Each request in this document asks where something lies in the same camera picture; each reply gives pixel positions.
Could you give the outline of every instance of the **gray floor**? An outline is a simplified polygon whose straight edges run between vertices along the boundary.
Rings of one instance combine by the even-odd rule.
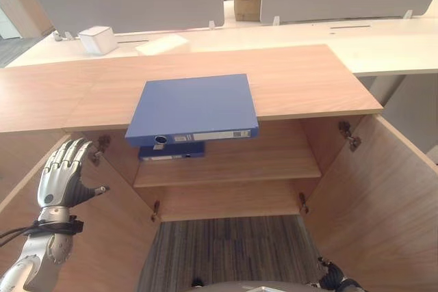
[[[302,218],[227,218],[163,223],[143,268],[138,292],[181,292],[194,278],[318,280],[318,251]]]
[[[1,39],[0,38],[0,68],[6,67],[10,62],[35,45],[41,38],[33,39]]]

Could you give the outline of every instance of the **cabinet hinge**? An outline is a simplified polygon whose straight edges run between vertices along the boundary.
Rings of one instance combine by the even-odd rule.
[[[153,205],[153,213],[152,213],[152,216],[151,216],[152,222],[155,222],[155,220],[157,219],[157,217],[158,217],[158,210],[159,210],[159,200],[156,200],[154,205]]]
[[[298,197],[300,198],[301,201],[301,211],[304,211],[305,214],[308,214],[310,212],[310,209],[306,204],[306,195],[304,195],[304,193],[299,193]]]
[[[343,135],[344,138],[348,140],[348,143],[350,143],[350,150],[354,152],[362,144],[361,138],[352,136],[349,121],[341,121],[338,127],[341,135]]]
[[[91,162],[97,167],[101,162],[102,154],[107,150],[107,148],[111,144],[111,137],[109,135],[102,135],[97,140],[97,151],[94,153],[90,153],[88,158]]]

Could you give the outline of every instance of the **white tabletop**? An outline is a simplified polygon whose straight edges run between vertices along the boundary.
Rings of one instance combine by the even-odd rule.
[[[358,77],[438,72],[438,0],[433,1],[425,15],[407,20],[353,20],[275,27],[236,22],[233,1],[226,1],[224,7],[223,27],[177,32],[190,41],[191,52],[327,44]],[[136,46],[168,33],[117,35],[119,48],[104,56],[87,54],[80,40],[56,42],[48,36],[8,67],[137,56]]]

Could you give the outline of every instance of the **robotic arm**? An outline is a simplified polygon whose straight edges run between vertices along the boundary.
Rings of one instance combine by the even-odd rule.
[[[52,153],[38,188],[38,220],[1,235],[13,233],[1,246],[21,234],[28,238],[17,262],[0,279],[0,292],[50,292],[55,288],[61,266],[71,253],[73,235],[83,226],[70,215],[70,208],[109,190],[105,186],[87,188],[80,180],[82,160],[90,145],[82,138],[69,140]]]

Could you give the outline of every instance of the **blue folder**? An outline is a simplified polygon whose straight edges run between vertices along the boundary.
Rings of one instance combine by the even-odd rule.
[[[259,125],[246,75],[147,81],[126,138],[153,146],[250,138]]]
[[[138,153],[140,160],[170,160],[188,157],[203,157],[205,154],[205,142],[169,144],[162,150],[155,150],[154,146],[142,146]]]

